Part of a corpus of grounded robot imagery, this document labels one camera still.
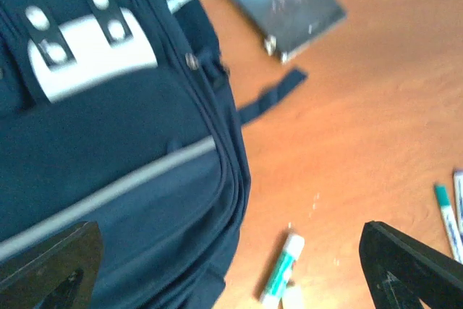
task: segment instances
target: book cover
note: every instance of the book cover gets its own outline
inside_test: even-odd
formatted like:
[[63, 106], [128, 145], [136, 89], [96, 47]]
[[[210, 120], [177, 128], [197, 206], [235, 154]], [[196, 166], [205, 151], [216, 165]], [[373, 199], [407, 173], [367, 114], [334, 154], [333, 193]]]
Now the book cover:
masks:
[[282, 62], [346, 16], [336, 0], [235, 0], [266, 37], [269, 54]]

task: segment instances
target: wooden surface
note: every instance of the wooden surface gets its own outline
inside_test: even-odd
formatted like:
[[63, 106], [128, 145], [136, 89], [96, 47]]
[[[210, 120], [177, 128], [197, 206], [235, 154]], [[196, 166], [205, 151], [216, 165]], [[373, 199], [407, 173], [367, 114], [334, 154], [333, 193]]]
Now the wooden surface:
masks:
[[261, 308], [289, 222], [307, 241], [294, 270], [307, 308], [373, 308], [358, 255], [365, 222], [450, 255], [433, 183], [451, 187], [463, 166], [463, 0], [339, 0], [348, 19], [285, 66], [230, 0], [201, 1], [238, 105], [293, 65], [310, 71], [244, 129], [252, 190], [216, 309]]

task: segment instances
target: backpack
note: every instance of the backpack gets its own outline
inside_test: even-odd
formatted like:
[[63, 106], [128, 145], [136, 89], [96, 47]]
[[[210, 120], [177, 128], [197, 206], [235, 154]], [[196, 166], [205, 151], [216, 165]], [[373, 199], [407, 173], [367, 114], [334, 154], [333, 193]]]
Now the backpack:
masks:
[[79, 221], [104, 257], [91, 308], [210, 308], [250, 191], [198, 0], [0, 0], [0, 264]]

